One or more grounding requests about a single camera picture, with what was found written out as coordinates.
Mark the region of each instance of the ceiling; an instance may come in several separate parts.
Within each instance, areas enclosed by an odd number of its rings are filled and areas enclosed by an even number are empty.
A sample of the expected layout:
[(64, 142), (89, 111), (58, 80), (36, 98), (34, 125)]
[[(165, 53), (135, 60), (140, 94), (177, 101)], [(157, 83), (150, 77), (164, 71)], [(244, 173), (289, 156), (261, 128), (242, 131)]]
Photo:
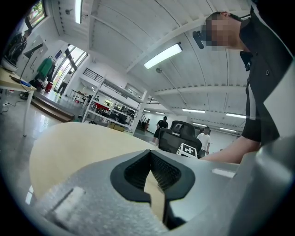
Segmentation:
[[(225, 116), (245, 114), (248, 72), (239, 51), (199, 49), (192, 33), (215, 11), (249, 14), (249, 1), (83, 0), (81, 24), (75, 23), (74, 13), (65, 13), (75, 8), (74, 0), (52, 3), (60, 34), (75, 38), (81, 43), (77, 47), (84, 45), (82, 49), (98, 60), (106, 58), (114, 69), (141, 81), (167, 109), (196, 123), (242, 131), (243, 119)], [(178, 42), (181, 53), (149, 70), (143, 66)], [(157, 73), (157, 67), (163, 73)], [(187, 113), (182, 108), (206, 113)]]

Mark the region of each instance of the man's hand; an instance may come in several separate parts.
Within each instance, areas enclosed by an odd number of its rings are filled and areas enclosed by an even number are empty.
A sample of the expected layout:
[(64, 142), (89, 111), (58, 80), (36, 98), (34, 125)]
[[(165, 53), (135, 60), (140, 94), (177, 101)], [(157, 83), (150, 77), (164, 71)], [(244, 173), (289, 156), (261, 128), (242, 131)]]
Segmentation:
[(203, 157), (200, 160), (239, 164), (246, 153), (257, 152), (259, 147), (259, 142), (241, 136), (222, 151)]

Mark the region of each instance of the stairs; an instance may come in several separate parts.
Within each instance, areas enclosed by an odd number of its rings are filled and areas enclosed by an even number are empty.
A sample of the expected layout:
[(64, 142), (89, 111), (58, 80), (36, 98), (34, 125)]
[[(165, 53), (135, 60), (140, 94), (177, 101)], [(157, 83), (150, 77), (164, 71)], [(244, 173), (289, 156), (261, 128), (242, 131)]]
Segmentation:
[(35, 99), (31, 101), (31, 104), (61, 122), (70, 122), (75, 118), (75, 115), (60, 109), (40, 97), (35, 97)]

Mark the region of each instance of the person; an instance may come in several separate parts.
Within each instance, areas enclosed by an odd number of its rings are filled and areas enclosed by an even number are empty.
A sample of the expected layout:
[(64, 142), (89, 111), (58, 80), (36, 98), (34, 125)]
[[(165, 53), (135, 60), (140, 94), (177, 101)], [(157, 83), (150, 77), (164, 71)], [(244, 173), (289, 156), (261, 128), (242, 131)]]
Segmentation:
[(27, 46), (27, 38), (30, 36), (31, 32), (32, 31), (28, 29), (24, 32), (24, 35), (22, 35), (22, 33), (16, 34), (7, 47), (5, 57), (15, 66), (20, 54), (22, 54), (23, 50)]
[(260, 146), (279, 137), (264, 101), (283, 78), (292, 54), (272, 29), (260, 20), (255, 6), (251, 8), (250, 16), (241, 21), (228, 12), (215, 12), (201, 28), (202, 39), (207, 45), (242, 51), (243, 62), (250, 69), (242, 136), (222, 151), (202, 158), (204, 160), (240, 163), (244, 154), (258, 151)]
[(155, 134), (153, 135), (153, 143), (156, 145), (158, 144), (159, 141), (159, 133), (161, 128), (168, 128), (168, 122), (167, 122), (167, 116), (164, 116), (162, 120), (159, 120), (157, 122), (157, 130)]
[(71, 79), (71, 74), (72, 74), (72, 71), (69, 71), (69, 72), (65, 75), (64, 80), (61, 82), (61, 85), (60, 85), (59, 89), (58, 89), (57, 92), (55, 93), (55, 94), (57, 95), (57, 94), (59, 93), (59, 91), (61, 90), (60, 95), (59, 95), (60, 98), (61, 98), (61, 95), (64, 93), (65, 88), (66, 88), (66, 86), (68, 85), (68, 82), (69, 82), (70, 79)]
[(206, 126), (204, 128), (204, 133), (201, 133), (197, 136), (197, 139), (199, 139), (202, 143), (202, 148), (198, 153), (198, 156), (200, 158), (204, 157), (205, 154), (209, 155), (209, 147), (210, 147), (209, 131), (210, 131), (210, 128)]

